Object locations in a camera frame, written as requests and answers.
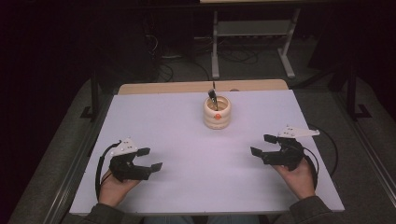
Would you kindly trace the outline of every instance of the table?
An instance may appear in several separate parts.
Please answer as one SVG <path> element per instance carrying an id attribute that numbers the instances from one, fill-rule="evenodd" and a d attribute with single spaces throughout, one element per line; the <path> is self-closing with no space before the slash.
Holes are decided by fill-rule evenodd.
<path id="1" fill-rule="evenodd" d="M 127 213 L 169 216 L 288 211 L 297 198 L 271 166 L 251 155 L 250 147 L 276 151 L 280 147 L 265 143 L 263 134 L 277 134 L 287 124 L 307 128 L 293 92 L 282 80 L 219 81 L 216 86 L 218 94 L 233 104 L 232 121 L 223 130 L 208 129 L 203 122 L 203 103 L 212 82 L 122 86 L 108 110 L 70 212 L 85 215 L 91 211 L 96 204 L 98 158 L 108 146 L 128 136 L 138 147 L 151 148 L 149 155 L 134 159 L 135 164 L 163 162 L 163 168 L 128 193 L 119 207 Z M 318 157 L 317 195 L 332 210 L 344 210 L 312 137 L 298 141 Z M 109 156 L 102 174 L 108 165 Z"/>

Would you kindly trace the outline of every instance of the hand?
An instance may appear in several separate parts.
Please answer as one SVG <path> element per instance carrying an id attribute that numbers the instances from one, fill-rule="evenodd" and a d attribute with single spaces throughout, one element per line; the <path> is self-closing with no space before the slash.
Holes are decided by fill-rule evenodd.
<path id="1" fill-rule="evenodd" d="M 102 186 L 100 188 L 99 203 L 112 207 L 119 205 L 125 198 L 128 191 L 134 188 L 140 180 L 124 180 L 120 182 L 111 171 L 107 171 L 102 177 Z"/>
<path id="2" fill-rule="evenodd" d="M 300 200 L 315 196 L 311 167 L 305 159 L 302 159 L 299 166 L 293 171 L 289 171 L 286 166 L 274 165 L 273 167 Z"/>

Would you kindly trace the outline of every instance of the white jar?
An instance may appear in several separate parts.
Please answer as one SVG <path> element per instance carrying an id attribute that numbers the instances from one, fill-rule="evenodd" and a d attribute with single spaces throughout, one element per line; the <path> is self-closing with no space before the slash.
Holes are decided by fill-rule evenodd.
<path id="1" fill-rule="evenodd" d="M 224 96 L 218 96 L 218 110 L 208 97 L 204 102 L 204 123 L 211 129 L 223 129 L 231 121 L 231 102 Z"/>

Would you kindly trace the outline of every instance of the wooden edge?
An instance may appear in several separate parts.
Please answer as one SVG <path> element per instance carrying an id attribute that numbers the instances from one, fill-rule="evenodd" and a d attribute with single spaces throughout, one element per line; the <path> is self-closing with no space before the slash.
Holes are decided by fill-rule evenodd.
<path id="1" fill-rule="evenodd" d="M 230 80 L 215 81 L 216 91 L 281 91 L 288 90 L 288 85 L 282 79 Z M 176 92 L 208 92 L 213 89 L 212 81 L 171 82 L 171 83 L 139 83 L 124 84 L 119 95 L 176 93 Z"/>

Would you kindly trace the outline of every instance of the person's right hand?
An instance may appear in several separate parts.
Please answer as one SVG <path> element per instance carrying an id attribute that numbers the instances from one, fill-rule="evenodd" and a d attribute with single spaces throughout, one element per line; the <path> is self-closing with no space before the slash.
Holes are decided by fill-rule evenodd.
<path id="1" fill-rule="evenodd" d="M 302 159 L 299 166 L 293 171 L 289 171 L 287 166 L 273 165 L 273 167 L 300 200 L 315 196 L 311 168 L 305 159 Z"/>

